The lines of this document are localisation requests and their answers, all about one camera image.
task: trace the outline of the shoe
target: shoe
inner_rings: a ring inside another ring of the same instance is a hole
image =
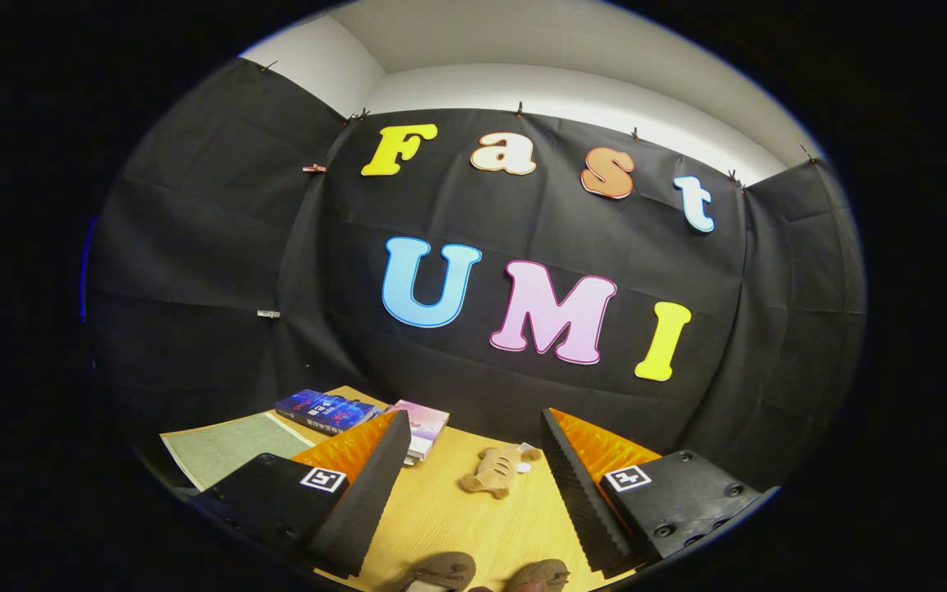
[[[546,592],[561,592],[568,584],[568,574],[568,568],[561,559],[544,559],[519,569],[506,585],[505,592],[515,592],[522,585],[536,580],[546,581]]]
[[[474,573],[477,573],[477,563],[466,553],[438,553],[416,563],[405,577],[400,590],[403,592],[415,580],[421,580],[428,584],[444,585],[454,592],[462,592],[474,579]]]

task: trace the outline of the pink letter m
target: pink letter m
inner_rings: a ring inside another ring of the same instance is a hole
[[[598,363],[598,334],[605,306],[616,295],[616,285],[603,277],[585,276],[576,282],[563,303],[557,303],[546,267],[531,261],[511,261],[506,273],[514,278],[510,306],[503,327],[492,334],[490,344],[510,352],[521,352],[529,342],[521,336],[525,318],[533,330],[536,351],[545,353],[568,327],[568,335],[557,346],[557,357],[571,363]]]

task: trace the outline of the pink book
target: pink book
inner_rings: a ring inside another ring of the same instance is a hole
[[[450,413],[406,400],[399,400],[390,408],[404,409],[404,411],[409,412],[411,426],[409,456],[418,458],[418,460],[426,460],[426,456],[433,448],[433,442],[437,440],[437,436],[441,435],[441,431],[448,424]]]

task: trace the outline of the black fabric backdrop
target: black fabric backdrop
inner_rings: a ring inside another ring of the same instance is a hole
[[[457,428],[513,442],[538,443],[538,410],[555,407],[661,453],[691,447],[756,488],[781,483],[819,441],[852,378],[866,307],[856,226],[824,162],[741,192],[649,141],[533,113],[435,109],[343,124],[259,70],[233,60],[157,124],[90,249],[98,368],[168,479],[180,477],[155,434],[262,411],[304,387],[424,402]],[[381,128],[419,123],[439,134],[401,171],[360,175]],[[469,155],[488,132],[533,140],[536,171],[474,169]],[[581,187],[597,146],[634,158],[627,198]],[[301,171],[313,162],[328,172]],[[713,196],[713,232],[686,222],[672,185],[683,175]],[[424,303],[440,295],[443,244],[483,252],[450,325],[407,326],[382,306],[394,236],[432,246],[414,286]],[[514,259],[545,265],[559,300],[585,275],[616,282],[600,363],[489,344]],[[634,368],[661,300],[692,320],[672,378],[652,382]]]

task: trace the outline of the stuffed toy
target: stuffed toy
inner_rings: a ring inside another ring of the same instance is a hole
[[[481,451],[477,473],[463,475],[459,486],[471,493],[490,491],[496,499],[510,495],[521,462],[540,460],[542,451],[529,445],[486,447]]]

